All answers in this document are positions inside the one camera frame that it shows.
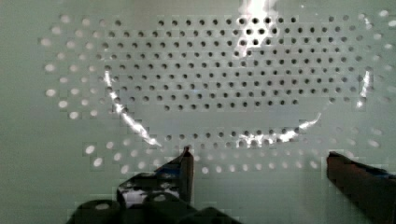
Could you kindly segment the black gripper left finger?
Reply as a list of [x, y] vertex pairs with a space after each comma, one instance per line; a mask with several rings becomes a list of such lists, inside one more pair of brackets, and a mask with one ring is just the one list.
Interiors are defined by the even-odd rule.
[[189, 203], [192, 195], [194, 157], [190, 146], [153, 172], [139, 173], [119, 184], [117, 201], [123, 208], [142, 204], [150, 193], [170, 193]]

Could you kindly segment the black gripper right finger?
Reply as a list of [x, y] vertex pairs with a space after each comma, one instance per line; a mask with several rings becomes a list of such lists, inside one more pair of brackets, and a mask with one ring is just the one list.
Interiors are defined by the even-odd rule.
[[327, 178], [374, 224], [395, 224], [395, 175], [331, 151]]

